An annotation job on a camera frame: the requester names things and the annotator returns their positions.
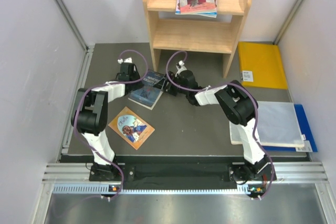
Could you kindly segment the dark Nineteen Eighty-Four book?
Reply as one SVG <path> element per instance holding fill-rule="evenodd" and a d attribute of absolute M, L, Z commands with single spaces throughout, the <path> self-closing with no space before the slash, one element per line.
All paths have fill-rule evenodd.
<path fill-rule="evenodd" d="M 139 104 L 149 110 L 152 110 L 162 95 L 160 88 L 154 86 L 163 80 L 164 74 L 149 70 L 142 80 L 143 87 L 132 91 L 129 100 Z"/>

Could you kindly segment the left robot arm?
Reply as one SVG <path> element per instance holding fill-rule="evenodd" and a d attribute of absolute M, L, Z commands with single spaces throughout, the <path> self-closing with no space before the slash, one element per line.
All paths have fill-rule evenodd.
<path fill-rule="evenodd" d="M 119 60 L 120 72 L 116 79 L 93 89 L 80 88 L 77 91 L 71 113 L 71 125 L 86 140 L 94 160 L 90 169 L 90 181 L 113 181 L 121 177 L 116 155 L 110 147 L 106 126 L 108 103 L 140 89 L 143 84 L 140 74 L 131 58 Z"/>

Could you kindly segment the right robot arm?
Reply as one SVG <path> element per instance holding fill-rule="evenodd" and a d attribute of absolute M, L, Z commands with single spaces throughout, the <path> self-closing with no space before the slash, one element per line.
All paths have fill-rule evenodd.
<path fill-rule="evenodd" d="M 194 106 L 219 105 L 230 123 L 238 127 L 243 144 L 244 163 L 232 166 L 232 179 L 247 182 L 264 174 L 265 152 L 257 132 L 258 103 L 237 80 L 215 88 L 202 88 L 192 71 L 179 68 L 177 73 L 166 72 L 161 89 L 174 96 L 184 94 Z"/>

